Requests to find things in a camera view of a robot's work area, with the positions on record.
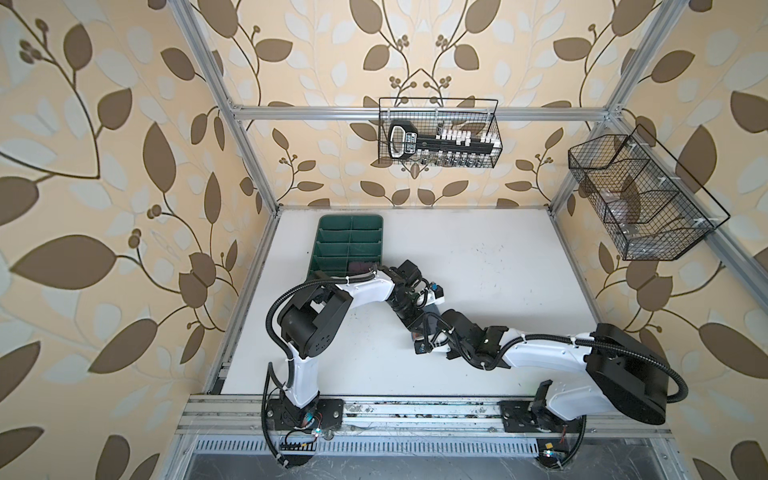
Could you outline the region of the purple sock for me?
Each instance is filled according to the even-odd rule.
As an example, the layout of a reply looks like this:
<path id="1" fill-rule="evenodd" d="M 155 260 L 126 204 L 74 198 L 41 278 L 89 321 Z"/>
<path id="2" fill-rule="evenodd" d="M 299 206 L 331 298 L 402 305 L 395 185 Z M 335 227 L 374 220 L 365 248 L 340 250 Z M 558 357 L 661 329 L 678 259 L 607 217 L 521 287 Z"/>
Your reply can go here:
<path id="1" fill-rule="evenodd" d="M 376 262 L 351 261 L 347 266 L 348 275 L 361 275 L 377 269 Z"/>

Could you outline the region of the aluminium front rail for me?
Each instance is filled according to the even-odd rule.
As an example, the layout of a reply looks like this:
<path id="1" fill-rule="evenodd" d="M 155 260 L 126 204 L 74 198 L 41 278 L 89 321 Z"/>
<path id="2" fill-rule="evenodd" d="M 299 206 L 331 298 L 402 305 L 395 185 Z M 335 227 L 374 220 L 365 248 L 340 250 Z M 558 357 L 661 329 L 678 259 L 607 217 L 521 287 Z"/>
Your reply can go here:
<path id="1" fill-rule="evenodd" d="M 193 395 L 184 407 L 178 434 L 259 434 L 285 415 L 274 404 L 261 413 L 258 395 Z M 345 435 L 543 436 L 526 397 L 341 396 L 322 399 L 313 426 Z"/>

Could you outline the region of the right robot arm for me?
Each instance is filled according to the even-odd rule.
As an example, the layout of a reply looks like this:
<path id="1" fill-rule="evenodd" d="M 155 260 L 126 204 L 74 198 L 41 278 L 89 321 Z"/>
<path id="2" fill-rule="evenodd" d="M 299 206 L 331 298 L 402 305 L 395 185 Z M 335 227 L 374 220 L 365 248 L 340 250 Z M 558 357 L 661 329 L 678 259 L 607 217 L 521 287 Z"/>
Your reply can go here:
<path id="1" fill-rule="evenodd" d="M 412 325 L 415 350 L 444 347 L 448 359 L 475 369 L 540 368 L 565 373 L 545 379 L 521 423 L 556 431 L 589 415 L 618 412 L 649 425 L 666 421 L 668 405 L 689 395 L 684 378 L 666 360 L 617 327 L 600 323 L 575 336 L 481 328 L 456 310 L 421 314 Z"/>

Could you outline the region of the blue striped sock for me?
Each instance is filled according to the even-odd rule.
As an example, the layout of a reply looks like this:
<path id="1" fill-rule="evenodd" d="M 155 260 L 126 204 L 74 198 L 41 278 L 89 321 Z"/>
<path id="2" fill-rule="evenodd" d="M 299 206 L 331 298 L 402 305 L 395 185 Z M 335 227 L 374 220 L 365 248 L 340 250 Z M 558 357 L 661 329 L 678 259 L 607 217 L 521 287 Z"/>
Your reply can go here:
<path id="1" fill-rule="evenodd" d="M 426 338 L 431 342 L 441 341 L 442 317 L 437 310 L 425 310 L 417 321 L 414 340 Z"/>

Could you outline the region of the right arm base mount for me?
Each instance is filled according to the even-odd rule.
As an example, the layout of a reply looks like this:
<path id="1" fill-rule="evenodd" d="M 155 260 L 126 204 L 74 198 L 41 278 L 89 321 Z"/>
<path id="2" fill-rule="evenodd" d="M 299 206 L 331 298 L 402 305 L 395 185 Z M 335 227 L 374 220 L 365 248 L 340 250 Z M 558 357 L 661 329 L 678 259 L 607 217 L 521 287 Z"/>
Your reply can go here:
<path id="1" fill-rule="evenodd" d="M 579 433 L 583 417 L 566 421 L 545 407 L 535 407 L 532 400 L 504 400 L 498 403 L 505 433 Z"/>

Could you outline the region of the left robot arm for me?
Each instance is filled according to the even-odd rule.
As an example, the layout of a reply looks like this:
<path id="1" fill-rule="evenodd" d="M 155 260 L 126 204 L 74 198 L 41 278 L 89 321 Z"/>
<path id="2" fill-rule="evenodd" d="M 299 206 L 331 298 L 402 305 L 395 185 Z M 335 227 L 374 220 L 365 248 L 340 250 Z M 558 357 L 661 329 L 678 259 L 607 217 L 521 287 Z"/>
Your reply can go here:
<path id="1" fill-rule="evenodd" d="M 267 381 L 280 390 L 287 411 L 313 416 L 320 394 L 317 358 L 335 339 L 350 310 L 372 303 L 389 305 L 411 332 L 415 351 L 423 354 L 445 337 L 437 332 L 438 306 L 443 301 L 442 286 L 426 280 L 409 260 L 396 268 L 355 262 L 346 275 L 315 271 L 268 310 L 265 328 L 285 353 L 288 374 L 279 382 L 274 367 L 268 366 Z"/>

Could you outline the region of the green divided tray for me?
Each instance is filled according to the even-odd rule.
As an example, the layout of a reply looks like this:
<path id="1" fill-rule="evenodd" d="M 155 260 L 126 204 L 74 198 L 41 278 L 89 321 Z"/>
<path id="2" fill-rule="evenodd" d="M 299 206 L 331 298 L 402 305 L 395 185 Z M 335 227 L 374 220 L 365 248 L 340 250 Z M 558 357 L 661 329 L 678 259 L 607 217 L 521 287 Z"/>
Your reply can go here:
<path id="1" fill-rule="evenodd" d="M 343 277 L 351 261 L 382 263 L 384 220 L 380 215 L 322 216 L 317 225 L 307 279 L 316 272 Z"/>

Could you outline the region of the black tool rack in basket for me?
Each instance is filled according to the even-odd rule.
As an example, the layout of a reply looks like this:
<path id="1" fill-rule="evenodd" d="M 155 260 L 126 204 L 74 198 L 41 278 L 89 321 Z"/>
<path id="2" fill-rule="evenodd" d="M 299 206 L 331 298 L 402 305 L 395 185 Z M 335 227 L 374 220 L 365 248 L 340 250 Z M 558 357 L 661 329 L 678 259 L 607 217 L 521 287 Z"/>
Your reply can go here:
<path id="1" fill-rule="evenodd" d="M 414 155 L 448 153 L 462 156 L 479 155 L 491 157 L 502 150 L 502 142 L 495 133 L 483 133 L 474 136 L 471 131 L 433 128 L 434 134 L 422 133 L 414 124 L 406 120 L 393 121 L 385 135 L 385 145 L 392 159 L 405 160 Z"/>

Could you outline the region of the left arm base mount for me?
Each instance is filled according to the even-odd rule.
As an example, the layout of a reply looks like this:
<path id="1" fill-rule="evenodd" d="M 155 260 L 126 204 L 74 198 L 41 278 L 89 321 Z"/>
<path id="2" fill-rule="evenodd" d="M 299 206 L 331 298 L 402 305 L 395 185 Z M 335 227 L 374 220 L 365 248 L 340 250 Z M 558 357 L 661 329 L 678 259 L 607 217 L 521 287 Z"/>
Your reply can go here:
<path id="1" fill-rule="evenodd" d="M 301 408 L 287 398 L 270 399 L 266 406 L 267 427 L 276 431 L 337 430 L 343 422 L 344 406 L 340 398 L 318 397 Z"/>

